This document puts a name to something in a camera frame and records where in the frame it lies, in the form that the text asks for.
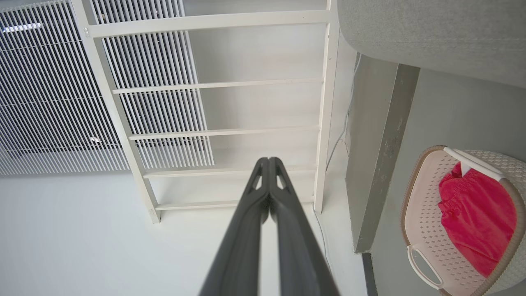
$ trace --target red clothing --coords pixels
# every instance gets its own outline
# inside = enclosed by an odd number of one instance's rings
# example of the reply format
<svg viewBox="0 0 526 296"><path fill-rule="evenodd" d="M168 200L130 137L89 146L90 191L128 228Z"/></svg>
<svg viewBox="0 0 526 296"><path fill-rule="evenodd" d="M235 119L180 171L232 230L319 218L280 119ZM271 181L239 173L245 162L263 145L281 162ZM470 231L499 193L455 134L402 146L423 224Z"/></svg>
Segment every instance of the red clothing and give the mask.
<svg viewBox="0 0 526 296"><path fill-rule="evenodd" d="M442 225L460 253L488 277L515 231L517 213L507 191L496 180L460 162L440 182Z"/></svg>

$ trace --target power cord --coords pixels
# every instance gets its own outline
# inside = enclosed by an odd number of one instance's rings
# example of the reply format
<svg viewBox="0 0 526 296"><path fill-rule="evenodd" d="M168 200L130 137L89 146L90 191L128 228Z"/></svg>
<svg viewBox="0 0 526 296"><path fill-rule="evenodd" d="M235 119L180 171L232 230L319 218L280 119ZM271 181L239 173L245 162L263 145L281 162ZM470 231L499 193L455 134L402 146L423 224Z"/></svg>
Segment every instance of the power cord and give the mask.
<svg viewBox="0 0 526 296"><path fill-rule="evenodd" d="M325 167L325 171L329 168L330 160L332 159L332 155L334 154L334 151L336 150L336 146L338 145L338 142L340 141L341 137L345 133L345 130L347 130L347 120L349 119L349 112L351 111L351 103L352 103L352 95L355 91L355 77L356 72L358 71L358 68L360 67L360 61L361 61L362 54L360 53L360 56L358 57L358 63L356 64L355 72L352 76L352 84L351 84L351 102L349 103L349 107L347 108L347 115L345 116L345 121L343 122L343 131L341 131L340 136L336 139L336 143L334 144L334 148L332 148L332 152L330 153L329 161L327 161L327 166Z"/></svg>
<svg viewBox="0 0 526 296"><path fill-rule="evenodd" d="M325 245L325 235L323 234L323 228L321 227L320 220L318 219L318 215L316 215L316 211L314 210L314 203L312 203L312 213L314 214L314 217L316 217L316 221L318 221L318 226L320 227L321 239L323 240L323 254L325 256L325 261L327 262L327 265L329 266L329 271L332 274L332 268L330 267L329 259L327 258L327 246Z"/></svg>

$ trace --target white plastic basket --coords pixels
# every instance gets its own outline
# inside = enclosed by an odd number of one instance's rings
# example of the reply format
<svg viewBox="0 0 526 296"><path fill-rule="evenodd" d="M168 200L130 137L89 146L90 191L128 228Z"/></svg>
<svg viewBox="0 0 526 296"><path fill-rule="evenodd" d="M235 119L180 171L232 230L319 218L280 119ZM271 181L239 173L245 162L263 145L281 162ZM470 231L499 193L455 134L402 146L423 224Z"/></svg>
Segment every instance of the white plastic basket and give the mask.
<svg viewBox="0 0 526 296"><path fill-rule="evenodd" d="M457 250L442 226L438 185L461 162L497 180L510 194L517 211L517 226L502 259L486 279ZM402 232L409 262L417 275L442 295L480 296L507 289L526 279L526 163L490 151L460 151L434 146L420 156L414 168L402 208ZM420 253L438 282L416 265Z"/></svg>

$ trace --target gray fabric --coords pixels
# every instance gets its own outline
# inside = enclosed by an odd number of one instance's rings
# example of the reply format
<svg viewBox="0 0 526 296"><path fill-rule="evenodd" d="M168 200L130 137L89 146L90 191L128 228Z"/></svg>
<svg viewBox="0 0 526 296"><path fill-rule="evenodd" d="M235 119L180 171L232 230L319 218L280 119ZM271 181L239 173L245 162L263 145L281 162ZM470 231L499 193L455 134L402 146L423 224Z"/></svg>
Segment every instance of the gray fabric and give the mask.
<svg viewBox="0 0 526 296"><path fill-rule="evenodd" d="M338 0L338 14L365 55L526 87L525 0Z"/></svg>

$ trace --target floor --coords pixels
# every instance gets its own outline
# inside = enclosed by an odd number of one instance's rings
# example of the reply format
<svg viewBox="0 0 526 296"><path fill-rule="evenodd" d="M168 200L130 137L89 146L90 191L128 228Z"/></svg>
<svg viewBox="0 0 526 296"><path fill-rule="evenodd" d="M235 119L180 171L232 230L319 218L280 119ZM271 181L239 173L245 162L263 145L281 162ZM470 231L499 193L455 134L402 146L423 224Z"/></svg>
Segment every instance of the floor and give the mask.
<svg viewBox="0 0 526 296"><path fill-rule="evenodd" d="M413 272L400 210L418 156L433 145L490 150L526 161L526 89L421 70L371 254L378 295L438 295ZM493 294L525 295L526 281Z"/></svg>

